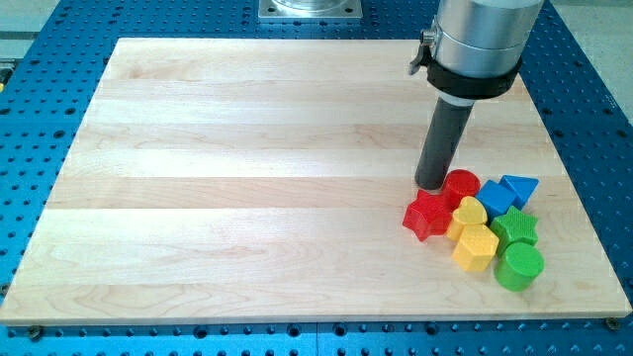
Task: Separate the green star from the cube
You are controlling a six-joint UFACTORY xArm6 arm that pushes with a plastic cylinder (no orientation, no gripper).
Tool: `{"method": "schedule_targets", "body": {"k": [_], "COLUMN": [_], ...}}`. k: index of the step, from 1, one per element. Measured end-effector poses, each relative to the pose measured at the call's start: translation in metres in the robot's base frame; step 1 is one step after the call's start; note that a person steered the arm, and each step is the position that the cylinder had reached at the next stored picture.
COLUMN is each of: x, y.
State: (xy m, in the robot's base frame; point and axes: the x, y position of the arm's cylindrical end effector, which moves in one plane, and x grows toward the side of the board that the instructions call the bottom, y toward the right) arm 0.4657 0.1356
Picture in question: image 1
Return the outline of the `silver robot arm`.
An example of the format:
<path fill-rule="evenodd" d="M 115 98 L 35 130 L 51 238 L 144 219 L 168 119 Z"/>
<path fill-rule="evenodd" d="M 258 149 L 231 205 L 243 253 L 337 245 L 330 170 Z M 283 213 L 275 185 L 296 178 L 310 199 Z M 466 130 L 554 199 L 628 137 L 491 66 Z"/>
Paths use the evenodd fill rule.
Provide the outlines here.
<path fill-rule="evenodd" d="M 422 67 L 455 106 L 502 95 L 512 86 L 542 0 L 441 0 L 420 33 L 410 75 Z"/>

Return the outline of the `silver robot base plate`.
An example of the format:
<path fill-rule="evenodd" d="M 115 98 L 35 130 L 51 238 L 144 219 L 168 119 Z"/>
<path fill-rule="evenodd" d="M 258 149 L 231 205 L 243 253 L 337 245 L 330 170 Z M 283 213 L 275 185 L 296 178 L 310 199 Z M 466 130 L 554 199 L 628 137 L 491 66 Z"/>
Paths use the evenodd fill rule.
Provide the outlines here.
<path fill-rule="evenodd" d="M 360 19 L 361 0 L 259 0 L 259 19 Z"/>

